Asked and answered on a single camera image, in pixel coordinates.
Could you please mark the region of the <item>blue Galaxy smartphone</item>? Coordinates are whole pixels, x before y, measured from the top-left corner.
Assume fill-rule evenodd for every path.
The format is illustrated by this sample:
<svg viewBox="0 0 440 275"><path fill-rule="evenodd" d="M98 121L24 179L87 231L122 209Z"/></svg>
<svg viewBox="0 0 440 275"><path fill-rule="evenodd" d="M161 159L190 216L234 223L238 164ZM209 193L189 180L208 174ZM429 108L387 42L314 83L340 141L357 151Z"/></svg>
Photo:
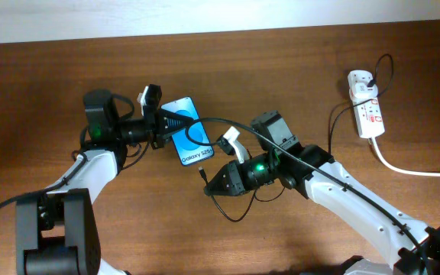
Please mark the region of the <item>blue Galaxy smartphone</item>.
<svg viewBox="0 0 440 275"><path fill-rule="evenodd" d="M199 114L190 97L177 99L161 106L163 110L173 112L178 115L188 116L193 120L199 119ZM210 142L208 135L201 122L197 122L189 128L189 136L200 143L207 144ZM215 152L212 146L203 146L191 142L185 134L185 128L172 136L176 152L183 166L190 166L209 159L214 156Z"/></svg>

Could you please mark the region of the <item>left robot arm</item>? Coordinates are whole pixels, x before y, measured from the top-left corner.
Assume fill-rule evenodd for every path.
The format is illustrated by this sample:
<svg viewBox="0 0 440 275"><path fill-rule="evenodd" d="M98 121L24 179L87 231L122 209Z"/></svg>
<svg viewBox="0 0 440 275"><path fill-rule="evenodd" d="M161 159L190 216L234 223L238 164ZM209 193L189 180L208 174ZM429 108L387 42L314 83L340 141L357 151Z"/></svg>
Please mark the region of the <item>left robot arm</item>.
<svg viewBox="0 0 440 275"><path fill-rule="evenodd" d="M92 204L122 170L128 147L162 148L192 120L159 107L150 84L138 96L141 118L120 115L119 95L95 89L83 97L87 126L73 165L52 185L16 202L19 274L120 274L102 259Z"/></svg>

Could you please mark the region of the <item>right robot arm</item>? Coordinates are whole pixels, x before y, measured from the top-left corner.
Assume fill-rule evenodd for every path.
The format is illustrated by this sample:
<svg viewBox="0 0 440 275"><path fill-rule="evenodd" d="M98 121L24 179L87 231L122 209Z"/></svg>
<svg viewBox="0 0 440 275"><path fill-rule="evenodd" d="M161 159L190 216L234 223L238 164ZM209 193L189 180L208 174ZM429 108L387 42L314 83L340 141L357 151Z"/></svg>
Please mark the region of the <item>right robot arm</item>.
<svg viewBox="0 0 440 275"><path fill-rule="evenodd" d="M240 144L239 128L232 122L218 139L237 158L206 183L207 196L241 196L279 180L335 213L384 259L378 264L353 256L343 263L344 274L440 274L440 226L432 228L381 199L321 147L302 146L277 111L254 118L247 128L264 150L259 156Z"/></svg>

